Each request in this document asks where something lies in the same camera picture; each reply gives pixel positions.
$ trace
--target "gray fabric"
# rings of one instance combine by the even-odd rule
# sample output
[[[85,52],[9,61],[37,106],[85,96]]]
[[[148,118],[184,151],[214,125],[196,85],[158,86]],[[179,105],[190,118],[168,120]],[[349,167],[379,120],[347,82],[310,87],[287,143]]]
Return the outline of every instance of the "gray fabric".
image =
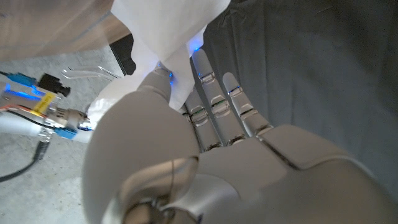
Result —
[[[348,150],[398,200],[397,13],[395,1],[233,1],[203,48],[274,126]]]

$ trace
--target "white paper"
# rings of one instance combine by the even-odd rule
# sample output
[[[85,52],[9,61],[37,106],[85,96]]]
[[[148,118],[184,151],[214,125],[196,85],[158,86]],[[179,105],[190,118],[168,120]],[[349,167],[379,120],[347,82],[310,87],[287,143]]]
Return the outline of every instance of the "white paper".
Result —
[[[111,12],[132,33],[131,58],[137,68],[99,94],[88,110],[93,122],[124,95],[137,90],[158,61],[173,71],[170,107],[179,110],[195,84],[189,57],[203,45],[206,25],[228,4],[229,0],[115,0]]]

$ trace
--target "robotic hand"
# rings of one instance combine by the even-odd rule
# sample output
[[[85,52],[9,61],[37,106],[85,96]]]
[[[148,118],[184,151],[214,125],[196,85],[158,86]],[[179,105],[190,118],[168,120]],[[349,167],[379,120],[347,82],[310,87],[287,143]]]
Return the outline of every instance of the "robotic hand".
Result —
[[[227,73],[245,134],[204,51],[193,61],[211,113],[195,89],[183,115],[169,108],[171,74],[159,65],[99,122],[83,168],[90,223],[397,223],[396,204],[355,158],[273,128]]]

